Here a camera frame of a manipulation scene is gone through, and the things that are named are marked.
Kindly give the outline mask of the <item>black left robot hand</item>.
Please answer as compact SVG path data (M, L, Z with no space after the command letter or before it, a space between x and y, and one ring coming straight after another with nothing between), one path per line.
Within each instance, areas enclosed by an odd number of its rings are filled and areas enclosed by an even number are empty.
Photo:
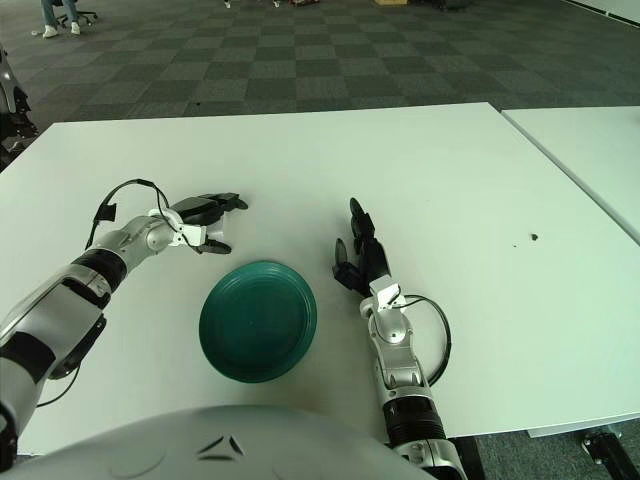
M176 230L174 244L184 244L199 254L230 254L232 248L224 241L225 216L235 210L247 209L248 204L237 193L186 198L169 210Z

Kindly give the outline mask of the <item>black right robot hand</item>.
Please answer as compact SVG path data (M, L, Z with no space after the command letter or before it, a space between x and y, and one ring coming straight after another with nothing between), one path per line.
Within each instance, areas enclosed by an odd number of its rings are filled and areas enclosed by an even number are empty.
M375 236L375 226L370 215L356 198L350 199L349 207L353 246L358 262L354 264L348 260L346 244L337 238L332 273L341 285L366 298L370 295L370 284L391 273L384 248Z

